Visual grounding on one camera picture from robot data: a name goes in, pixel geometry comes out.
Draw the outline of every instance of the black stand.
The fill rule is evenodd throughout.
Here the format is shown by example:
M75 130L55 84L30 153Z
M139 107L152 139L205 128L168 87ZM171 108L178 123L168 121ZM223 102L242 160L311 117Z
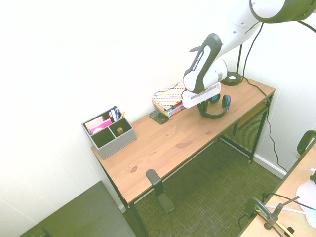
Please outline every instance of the black stand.
M153 184L155 195L158 198L159 202L161 203L167 214L169 214L175 208L175 206L164 192L162 180L153 169L147 170L146 176Z
M234 72L228 71L227 77L221 81L222 84L224 84L224 85L238 85L239 83L241 83L241 75L238 73L240 56L241 56L241 49L242 49L242 44L240 45L240 48L239 48L239 56L238 56L236 72L234 73Z

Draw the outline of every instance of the lamp cable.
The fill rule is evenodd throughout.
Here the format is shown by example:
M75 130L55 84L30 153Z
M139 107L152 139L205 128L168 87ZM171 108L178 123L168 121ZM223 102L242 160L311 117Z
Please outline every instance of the lamp cable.
M306 26L306 27L308 27L308 28L310 28L312 31L314 31L315 33L316 33L316 30L315 30L315 28L313 28L312 26L310 26L309 24L307 24L307 23L305 23L305 22L303 22L303 21L297 21L298 23L301 23L302 25L304 25L304 26Z
M249 56L249 54L250 54L250 52L251 52L251 49L252 49L252 47L253 47L253 45L254 45L254 43L255 43L257 37L259 36L259 34L260 34L261 30L262 30L263 24L264 24L264 23L261 24L260 30L259 30L258 34L256 35L255 39L253 40L253 42L252 42L252 44L251 44L251 47L250 47L250 49L249 49L249 51L248 51L248 54L247 54L247 56L246 56L245 64L244 64L244 66L243 66L243 71L242 71L242 79L241 79L241 82L242 82L243 79L245 78L244 75L245 75L245 68L246 68L246 63L247 63L247 60L248 60L248 56ZM266 95L266 93L265 93L261 88L259 88L258 86L254 85L254 84L251 84L247 78L245 78L245 79L246 79L246 81L248 82L249 85L256 87L258 90L261 91L261 93L263 93L266 97L268 97L268 96ZM273 139L272 136L271 136L272 127L271 127L271 124L270 124L270 122L269 122L269 120L268 120L269 112L270 112L270 100L269 100L269 98L267 98L267 100L268 100L267 122L268 122L268 124L269 124L269 137L270 137L270 139L271 139L272 142L273 142L273 151L274 151L274 153L275 153L275 155L276 155L276 162L277 162L278 166L281 167L282 169L284 169L285 172L287 173L288 171L287 171L283 166L281 166L281 165L279 164L279 158L278 158L277 151L276 151L276 143L275 143L274 139Z

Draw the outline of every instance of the metal bracket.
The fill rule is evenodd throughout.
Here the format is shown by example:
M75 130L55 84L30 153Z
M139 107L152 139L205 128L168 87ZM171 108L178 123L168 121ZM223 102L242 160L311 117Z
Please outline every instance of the metal bracket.
M161 178L153 169L147 170L146 176L153 184L155 195L158 198L158 201L167 212L167 214L169 214L175 208L175 206L164 192Z

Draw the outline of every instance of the pen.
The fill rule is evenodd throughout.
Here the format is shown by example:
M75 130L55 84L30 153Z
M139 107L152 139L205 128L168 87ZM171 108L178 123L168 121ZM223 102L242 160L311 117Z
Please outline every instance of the pen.
M117 117L117 120L119 120L119 109L115 108L115 116Z
M111 108L111 114L112 114L112 118L113 118L114 122L116 122L117 121L117 116L115 114L114 108Z
M125 111L124 111L123 114L119 117L119 119L121 119L121 118L124 116L124 114L125 114Z

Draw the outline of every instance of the blue headphones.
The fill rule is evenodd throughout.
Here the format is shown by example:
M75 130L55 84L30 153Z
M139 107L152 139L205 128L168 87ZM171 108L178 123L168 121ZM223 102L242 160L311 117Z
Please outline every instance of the blue headphones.
M210 102L211 104L214 104L217 101L219 101L220 98L221 98L221 94L218 94L218 95L215 95L215 96L211 97L208 100L203 101L202 103L199 103L197 105L197 107L198 107L198 110L199 110L200 114L203 117L206 117L206 118L209 118L209 119L219 119L220 117L222 117L228 111L229 106L231 104L231 97L229 95L224 95L223 96L223 100L222 100L222 107L224 108L223 112L221 112L220 114L216 114L216 115L209 114L209 113L206 112L207 111L208 102Z

